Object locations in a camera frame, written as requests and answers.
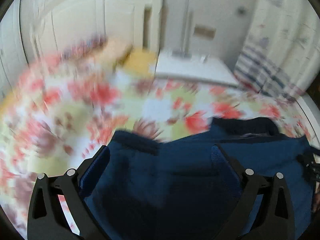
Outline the white wardrobe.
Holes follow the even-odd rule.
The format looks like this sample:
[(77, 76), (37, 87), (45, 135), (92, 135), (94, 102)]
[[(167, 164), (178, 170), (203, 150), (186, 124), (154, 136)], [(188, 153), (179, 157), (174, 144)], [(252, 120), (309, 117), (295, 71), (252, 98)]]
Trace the white wardrobe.
[(1, 100), (15, 87), (27, 67), (20, 28), (21, 0), (14, 0), (1, 20)]

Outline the white wooden headboard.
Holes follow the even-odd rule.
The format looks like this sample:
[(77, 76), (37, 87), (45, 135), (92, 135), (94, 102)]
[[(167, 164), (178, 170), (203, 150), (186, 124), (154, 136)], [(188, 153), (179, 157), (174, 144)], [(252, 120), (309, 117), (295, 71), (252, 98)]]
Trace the white wooden headboard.
[(159, 52), (163, 0), (52, 0), (30, 26), (36, 58), (94, 35), (115, 36)]

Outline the silver desk lamp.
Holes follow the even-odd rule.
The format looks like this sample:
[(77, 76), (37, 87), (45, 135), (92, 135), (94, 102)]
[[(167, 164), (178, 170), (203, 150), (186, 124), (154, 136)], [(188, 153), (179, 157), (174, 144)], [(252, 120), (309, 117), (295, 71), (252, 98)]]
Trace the silver desk lamp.
[(189, 44), (192, 18), (193, 12), (190, 9), (190, 0), (185, 0), (182, 31), (180, 36), (180, 47), (172, 52), (172, 55), (174, 57), (178, 57), (181, 59), (191, 58), (191, 54), (189, 53)]

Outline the navy blue padded jacket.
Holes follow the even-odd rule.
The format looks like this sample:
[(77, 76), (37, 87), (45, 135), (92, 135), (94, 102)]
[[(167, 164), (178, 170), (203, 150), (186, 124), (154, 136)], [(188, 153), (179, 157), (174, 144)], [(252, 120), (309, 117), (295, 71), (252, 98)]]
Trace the navy blue padded jacket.
[(234, 158), (255, 174), (284, 175), (300, 237), (311, 223), (314, 185), (297, 157), (310, 149), (306, 137), (287, 137), (268, 118), (212, 118), (208, 131), (170, 142), (119, 130), (80, 193), (111, 239), (211, 239), (242, 195), (227, 164)]

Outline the brass wall socket plate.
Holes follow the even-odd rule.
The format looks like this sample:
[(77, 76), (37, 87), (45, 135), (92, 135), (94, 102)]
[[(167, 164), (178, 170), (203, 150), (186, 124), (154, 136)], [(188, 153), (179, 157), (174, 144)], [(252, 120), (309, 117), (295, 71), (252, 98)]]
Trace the brass wall socket plate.
[(213, 40), (215, 37), (216, 29), (205, 25), (195, 25), (194, 35), (208, 40)]

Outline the peach pillow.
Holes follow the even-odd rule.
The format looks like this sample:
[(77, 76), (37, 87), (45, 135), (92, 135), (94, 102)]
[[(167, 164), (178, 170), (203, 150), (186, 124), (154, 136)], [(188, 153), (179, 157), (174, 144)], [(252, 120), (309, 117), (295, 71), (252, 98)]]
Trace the peach pillow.
[(123, 61), (132, 50), (132, 44), (118, 37), (109, 37), (103, 48), (95, 56), (95, 60), (103, 67), (113, 68)]

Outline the striped patterned curtain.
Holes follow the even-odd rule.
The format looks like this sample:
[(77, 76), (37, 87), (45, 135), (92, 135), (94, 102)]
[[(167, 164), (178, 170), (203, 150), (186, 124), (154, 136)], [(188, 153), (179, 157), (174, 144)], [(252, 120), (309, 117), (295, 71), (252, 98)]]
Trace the striped patterned curtain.
[(308, 0), (256, 0), (234, 75), (247, 88), (294, 101), (319, 73), (319, 16)]

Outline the white nightstand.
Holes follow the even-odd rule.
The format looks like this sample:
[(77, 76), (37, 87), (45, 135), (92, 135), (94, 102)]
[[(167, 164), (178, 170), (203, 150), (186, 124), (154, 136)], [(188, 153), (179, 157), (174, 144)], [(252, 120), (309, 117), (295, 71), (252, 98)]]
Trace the white nightstand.
[(239, 81), (222, 60), (207, 55), (181, 55), (173, 51), (160, 52), (155, 76), (216, 83), (229, 87), (239, 85)]

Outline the floral bed quilt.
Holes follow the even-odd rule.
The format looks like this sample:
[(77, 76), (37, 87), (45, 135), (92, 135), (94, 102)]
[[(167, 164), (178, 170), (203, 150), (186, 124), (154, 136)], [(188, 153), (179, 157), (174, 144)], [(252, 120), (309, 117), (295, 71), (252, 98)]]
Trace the floral bed quilt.
[(159, 142), (205, 132), (212, 117), (272, 119), (289, 137), (315, 133), (295, 103), (236, 88), (111, 72), (100, 49), (50, 54), (1, 103), (1, 208), (18, 236), (39, 173), (78, 167), (124, 128)]

